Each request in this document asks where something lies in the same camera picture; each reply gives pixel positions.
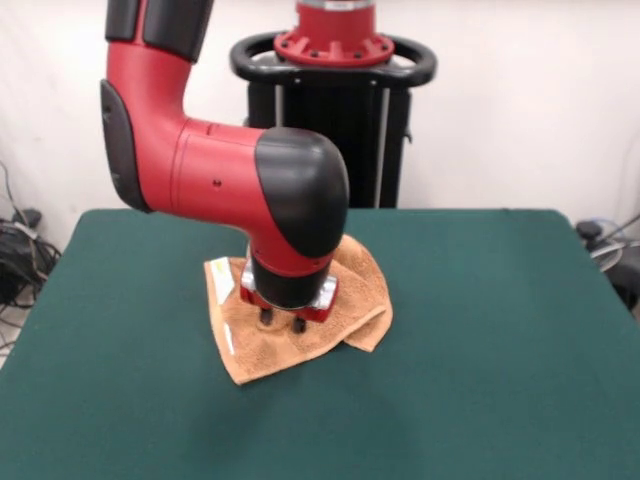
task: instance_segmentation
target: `red robot arm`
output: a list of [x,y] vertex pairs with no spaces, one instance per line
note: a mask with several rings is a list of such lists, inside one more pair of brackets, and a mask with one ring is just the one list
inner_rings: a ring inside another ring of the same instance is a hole
[[185,87],[212,4],[109,1],[101,94],[113,183],[138,210],[246,231],[261,297],[304,308],[326,279],[344,230],[346,169],[321,135],[185,115]]

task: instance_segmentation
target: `table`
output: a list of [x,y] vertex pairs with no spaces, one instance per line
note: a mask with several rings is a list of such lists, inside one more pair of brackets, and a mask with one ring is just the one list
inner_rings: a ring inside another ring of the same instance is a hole
[[550,211],[353,211],[394,303],[239,388],[202,263],[240,232],[85,214],[0,371],[3,479],[640,478],[640,332]]

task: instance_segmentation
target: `cloth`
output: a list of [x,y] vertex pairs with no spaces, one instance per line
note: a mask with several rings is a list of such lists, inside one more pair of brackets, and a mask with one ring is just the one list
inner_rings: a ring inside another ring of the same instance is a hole
[[330,275],[338,278],[336,303],[326,322],[307,322],[307,331],[292,331],[295,315],[274,310],[269,326],[260,309],[240,299],[246,260],[230,259],[235,287],[222,305],[216,298],[211,263],[205,263],[213,334],[225,368],[242,385],[324,355],[341,341],[373,352],[391,326],[393,309],[384,275],[369,251],[345,235],[336,250]]
[[238,388],[202,263],[235,229],[82,216],[0,370],[2,480],[640,479],[640,329],[550,211],[353,210],[393,299]]

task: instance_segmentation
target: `black cable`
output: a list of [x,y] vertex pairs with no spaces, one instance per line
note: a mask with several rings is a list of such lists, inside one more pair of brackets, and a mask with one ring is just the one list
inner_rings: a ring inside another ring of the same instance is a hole
[[58,250],[53,244],[51,244],[51,243],[49,243],[49,242],[47,242],[45,240],[42,240],[42,239],[38,239],[38,241],[40,243],[42,243],[45,247],[50,248],[51,250],[53,250],[53,253],[54,253],[54,255],[56,257],[58,257],[58,258],[62,257],[62,253],[60,253],[60,250]]
[[5,348],[13,347],[15,344],[16,344],[15,340],[13,340],[12,342],[5,342],[2,345],[0,345],[0,350],[4,350]]
[[5,325],[7,325],[9,327],[13,327],[13,328],[18,328],[18,329],[22,328],[22,325],[10,322],[9,320],[5,320],[4,318],[0,318],[0,323],[4,323]]
[[20,269],[19,266],[17,266],[15,263],[6,260],[4,258],[0,258],[0,265],[4,265],[6,267],[9,267],[13,273],[15,275],[17,275],[18,277],[22,278],[25,282],[29,283],[30,285],[32,285],[34,288],[40,288],[40,285],[38,284],[38,282],[34,281],[34,279],[29,278],[28,274],[25,274],[24,271],[22,269]]
[[636,223],[637,221],[640,220],[640,213],[638,213],[635,217],[633,217],[631,220],[627,221],[626,223],[623,223],[622,225],[620,225],[618,228],[616,228],[613,232],[608,233],[607,235],[605,235],[604,237],[602,237],[600,240],[598,240],[598,243],[596,243],[595,247],[599,247],[601,246],[604,242],[606,242],[607,240],[612,239],[613,237],[615,237],[617,234],[624,232],[627,228],[629,228],[631,225],[633,225],[634,223]]

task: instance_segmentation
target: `orange towel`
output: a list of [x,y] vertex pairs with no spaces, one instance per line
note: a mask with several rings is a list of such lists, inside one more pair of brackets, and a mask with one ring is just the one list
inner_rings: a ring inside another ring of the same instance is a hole
[[341,341],[373,352],[391,326],[393,310],[384,275],[369,251],[345,235],[330,274],[338,278],[338,297],[327,321],[307,322],[303,334],[293,332],[290,312],[274,310],[269,326],[260,309],[240,299],[240,277],[246,259],[231,258],[235,286],[218,304],[212,263],[205,264],[213,334],[225,368],[235,383],[274,374],[324,355]]

